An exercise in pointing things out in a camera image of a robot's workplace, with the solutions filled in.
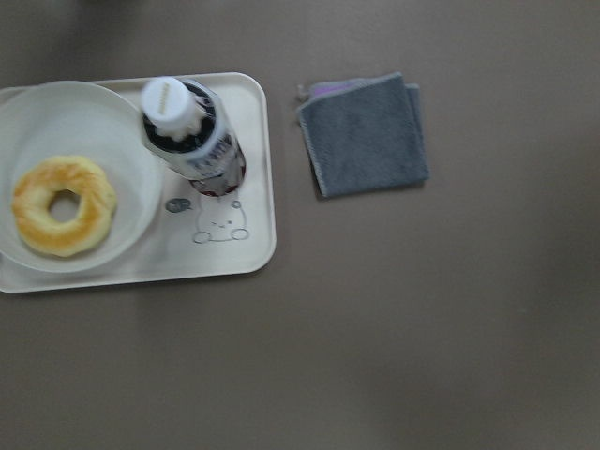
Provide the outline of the white round plate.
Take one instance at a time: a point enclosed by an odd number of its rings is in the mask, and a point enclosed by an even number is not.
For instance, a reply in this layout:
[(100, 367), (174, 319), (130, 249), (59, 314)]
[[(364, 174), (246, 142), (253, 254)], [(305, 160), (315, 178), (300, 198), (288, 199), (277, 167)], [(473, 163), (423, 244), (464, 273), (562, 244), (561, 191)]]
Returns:
[[(106, 173), (117, 205), (105, 239), (60, 258), (43, 255), (19, 236), (11, 211), (22, 175), (54, 156), (84, 156)], [(51, 273), (98, 267), (124, 254), (151, 224), (161, 198), (163, 167), (142, 142), (138, 109), (112, 90), (88, 82), (31, 87), (1, 106), (1, 255)]]

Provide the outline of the tea bottle of rack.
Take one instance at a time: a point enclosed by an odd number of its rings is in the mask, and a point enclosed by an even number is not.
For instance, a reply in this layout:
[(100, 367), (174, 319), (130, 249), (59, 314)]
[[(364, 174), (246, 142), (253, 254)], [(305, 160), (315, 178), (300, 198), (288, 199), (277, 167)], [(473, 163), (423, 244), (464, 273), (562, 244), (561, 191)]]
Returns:
[(214, 91), (158, 77), (142, 88), (140, 108), (144, 146), (201, 194), (225, 196), (243, 183), (246, 159)]

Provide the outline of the folded grey cloth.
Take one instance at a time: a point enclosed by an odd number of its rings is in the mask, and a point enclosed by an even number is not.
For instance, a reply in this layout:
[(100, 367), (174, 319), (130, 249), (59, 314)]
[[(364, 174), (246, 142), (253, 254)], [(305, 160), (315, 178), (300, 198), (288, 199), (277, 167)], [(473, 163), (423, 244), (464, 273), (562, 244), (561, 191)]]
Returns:
[(429, 179), (420, 88), (399, 72), (314, 83), (297, 115), (324, 198)]

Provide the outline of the cream serving tray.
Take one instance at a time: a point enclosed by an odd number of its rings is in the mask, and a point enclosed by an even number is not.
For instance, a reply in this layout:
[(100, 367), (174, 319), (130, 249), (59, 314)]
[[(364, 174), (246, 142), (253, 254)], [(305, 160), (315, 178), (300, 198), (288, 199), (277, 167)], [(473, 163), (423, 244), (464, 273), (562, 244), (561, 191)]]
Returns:
[(247, 162), (239, 188), (223, 197), (198, 193), (157, 157), (120, 161), (119, 142), (86, 140), (82, 153), (116, 190), (109, 236), (91, 252), (70, 258), (38, 255), (17, 234), (10, 209), (17, 179), (66, 149), (61, 135), (40, 131), (1, 153), (1, 240), (23, 262), (1, 260), (5, 293), (34, 293), (179, 278), (244, 274), (263, 267), (277, 243), (267, 108), (260, 85), (237, 72), (197, 74), (194, 81), (222, 100)]

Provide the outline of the glazed donut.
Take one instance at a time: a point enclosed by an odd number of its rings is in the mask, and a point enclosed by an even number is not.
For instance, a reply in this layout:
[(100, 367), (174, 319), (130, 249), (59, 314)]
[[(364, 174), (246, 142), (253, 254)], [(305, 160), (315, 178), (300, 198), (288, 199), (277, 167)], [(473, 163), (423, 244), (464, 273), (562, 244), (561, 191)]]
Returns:
[[(51, 214), (62, 191), (79, 197), (75, 218), (67, 221)], [(55, 156), (20, 177), (11, 210), (18, 234), (30, 248), (70, 257), (94, 248), (108, 235), (116, 205), (116, 192), (99, 165), (83, 156)]]

